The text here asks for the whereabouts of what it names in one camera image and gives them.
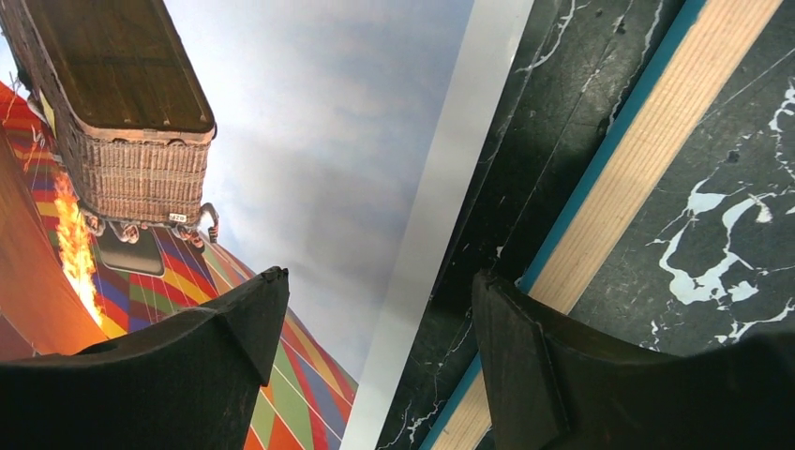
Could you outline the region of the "blue wooden picture frame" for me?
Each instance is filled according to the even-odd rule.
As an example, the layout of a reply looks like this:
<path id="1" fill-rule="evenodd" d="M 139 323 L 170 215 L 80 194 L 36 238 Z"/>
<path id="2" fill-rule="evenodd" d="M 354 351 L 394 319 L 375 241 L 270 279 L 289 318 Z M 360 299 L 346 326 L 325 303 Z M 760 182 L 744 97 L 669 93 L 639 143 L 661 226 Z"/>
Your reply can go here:
<path id="1" fill-rule="evenodd" d="M 704 1 L 521 299 L 660 356 L 794 328 L 794 5 Z"/>

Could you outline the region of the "hot air balloon photo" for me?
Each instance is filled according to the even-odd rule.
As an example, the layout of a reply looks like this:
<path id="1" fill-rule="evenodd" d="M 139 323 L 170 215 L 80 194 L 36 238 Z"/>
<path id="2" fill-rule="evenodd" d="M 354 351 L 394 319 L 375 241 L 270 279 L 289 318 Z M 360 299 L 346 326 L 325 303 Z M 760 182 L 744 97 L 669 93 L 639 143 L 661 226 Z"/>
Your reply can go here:
<path id="1" fill-rule="evenodd" d="M 375 448 L 532 8 L 3 2 L 2 361 L 291 295 L 240 440 L 124 373 L 2 382 L 2 447 Z"/>

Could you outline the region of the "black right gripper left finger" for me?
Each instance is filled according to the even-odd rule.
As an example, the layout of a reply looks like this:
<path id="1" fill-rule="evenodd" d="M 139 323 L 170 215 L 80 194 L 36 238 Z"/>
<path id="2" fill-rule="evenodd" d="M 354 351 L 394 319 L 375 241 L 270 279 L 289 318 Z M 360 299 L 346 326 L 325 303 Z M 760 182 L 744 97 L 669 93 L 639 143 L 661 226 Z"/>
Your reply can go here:
<path id="1" fill-rule="evenodd" d="M 289 297 L 289 272 L 274 266 L 75 354 L 3 363 L 2 447 L 243 448 Z"/>

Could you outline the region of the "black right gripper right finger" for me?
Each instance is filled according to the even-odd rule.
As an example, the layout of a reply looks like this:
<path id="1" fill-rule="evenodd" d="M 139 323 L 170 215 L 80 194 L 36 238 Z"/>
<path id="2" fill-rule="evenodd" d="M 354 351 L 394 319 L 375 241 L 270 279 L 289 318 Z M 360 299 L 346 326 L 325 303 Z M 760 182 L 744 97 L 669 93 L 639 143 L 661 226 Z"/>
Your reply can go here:
<path id="1" fill-rule="evenodd" d="M 675 356 L 597 331 L 483 270 L 472 281 L 499 449 L 790 449 L 794 336 Z"/>

